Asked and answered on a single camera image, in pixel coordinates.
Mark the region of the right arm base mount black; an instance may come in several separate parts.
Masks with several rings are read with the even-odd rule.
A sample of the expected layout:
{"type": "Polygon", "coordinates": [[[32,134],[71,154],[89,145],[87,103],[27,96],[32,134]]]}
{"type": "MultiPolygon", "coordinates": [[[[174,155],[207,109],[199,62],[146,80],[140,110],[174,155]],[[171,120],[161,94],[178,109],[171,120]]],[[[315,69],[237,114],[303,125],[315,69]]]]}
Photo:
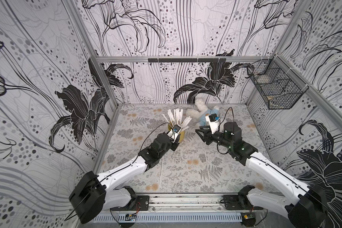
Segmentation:
{"type": "Polygon", "coordinates": [[[247,185],[242,188],[237,195],[223,195],[220,203],[223,204],[228,211],[246,210],[251,212],[253,210],[263,210],[262,207],[253,206],[247,199],[248,192],[253,189],[255,189],[254,186],[247,185]]]}

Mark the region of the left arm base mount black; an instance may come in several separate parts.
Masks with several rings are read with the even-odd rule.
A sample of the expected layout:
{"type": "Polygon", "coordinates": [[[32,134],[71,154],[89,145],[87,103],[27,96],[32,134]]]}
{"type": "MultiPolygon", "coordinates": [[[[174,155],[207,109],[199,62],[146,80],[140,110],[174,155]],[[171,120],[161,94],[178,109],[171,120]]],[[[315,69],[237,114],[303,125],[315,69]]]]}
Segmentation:
{"type": "Polygon", "coordinates": [[[116,190],[116,205],[110,211],[147,211],[149,209],[150,196],[138,195],[132,187],[124,186],[116,190]]]}

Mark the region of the white straw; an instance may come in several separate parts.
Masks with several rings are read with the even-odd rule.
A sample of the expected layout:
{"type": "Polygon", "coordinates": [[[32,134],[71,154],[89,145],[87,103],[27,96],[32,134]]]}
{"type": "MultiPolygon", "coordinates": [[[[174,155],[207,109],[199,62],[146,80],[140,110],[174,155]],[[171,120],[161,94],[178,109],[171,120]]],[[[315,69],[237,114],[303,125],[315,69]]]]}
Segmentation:
{"type": "Polygon", "coordinates": [[[208,163],[207,152],[205,151],[204,154],[205,154],[206,167],[207,167],[207,172],[208,172],[208,179],[209,179],[209,182],[210,182],[210,172],[209,172],[209,163],[208,163]]]}
{"type": "Polygon", "coordinates": [[[159,173],[159,187],[161,186],[161,182],[162,182],[162,170],[163,170],[163,164],[160,164],[160,173],[159,173]]]}

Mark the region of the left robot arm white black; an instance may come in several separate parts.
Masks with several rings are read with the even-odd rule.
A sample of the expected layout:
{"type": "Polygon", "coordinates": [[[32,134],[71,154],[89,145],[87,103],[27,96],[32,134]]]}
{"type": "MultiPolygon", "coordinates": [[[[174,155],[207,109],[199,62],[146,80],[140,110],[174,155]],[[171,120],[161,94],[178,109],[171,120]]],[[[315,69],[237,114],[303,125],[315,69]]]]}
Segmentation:
{"type": "Polygon", "coordinates": [[[137,194],[123,184],[156,166],[169,150],[177,149],[179,140],[179,134],[173,131],[161,133],[128,162],[103,173],[86,173],[68,198],[74,209],[66,219],[77,216],[82,224],[86,224],[102,210],[134,209],[137,194]]]}

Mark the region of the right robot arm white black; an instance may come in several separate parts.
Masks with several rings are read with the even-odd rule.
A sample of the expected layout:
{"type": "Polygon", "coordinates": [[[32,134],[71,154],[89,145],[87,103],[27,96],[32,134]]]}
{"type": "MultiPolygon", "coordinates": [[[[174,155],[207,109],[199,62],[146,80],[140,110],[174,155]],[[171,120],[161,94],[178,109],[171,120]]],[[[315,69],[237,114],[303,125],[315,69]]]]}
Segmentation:
{"type": "Polygon", "coordinates": [[[281,192],[275,195],[247,185],[238,192],[241,207],[272,211],[289,219],[296,228],[321,227],[328,217],[326,194],[321,187],[310,187],[273,164],[257,148],[243,141],[236,122],[225,123],[222,132],[218,128],[218,123],[211,122],[195,132],[205,144],[216,143],[227,148],[233,159],[260,174],[281,192]]]}

